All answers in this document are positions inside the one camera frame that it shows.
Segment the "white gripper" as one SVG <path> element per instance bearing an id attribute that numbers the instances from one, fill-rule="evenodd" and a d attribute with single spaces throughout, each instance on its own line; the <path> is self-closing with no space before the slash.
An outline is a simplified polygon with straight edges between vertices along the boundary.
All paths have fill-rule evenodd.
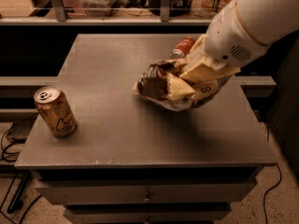
<path id="1" fill-rule="evenodd" d="M 240 72 L 238 67 L 227 66 L 206 52 L 206 35 L 199 36 L 187 58 L 186 71 L 179 75 L 180 78 L 167 74 L 167 98 L 170 101 L 179 101 L 195 94 L 187 82 L 204 83 Z"/>

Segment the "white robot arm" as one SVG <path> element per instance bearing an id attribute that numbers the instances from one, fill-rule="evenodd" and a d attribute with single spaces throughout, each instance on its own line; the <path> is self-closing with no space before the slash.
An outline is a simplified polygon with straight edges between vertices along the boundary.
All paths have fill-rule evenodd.
<path id="1" fill-rule="evenodd" d="M 214 96 L 242 67 L 299 28 L 299 0 L 232 0 L 167 77 L 167 99 L 197 105 Z"/>

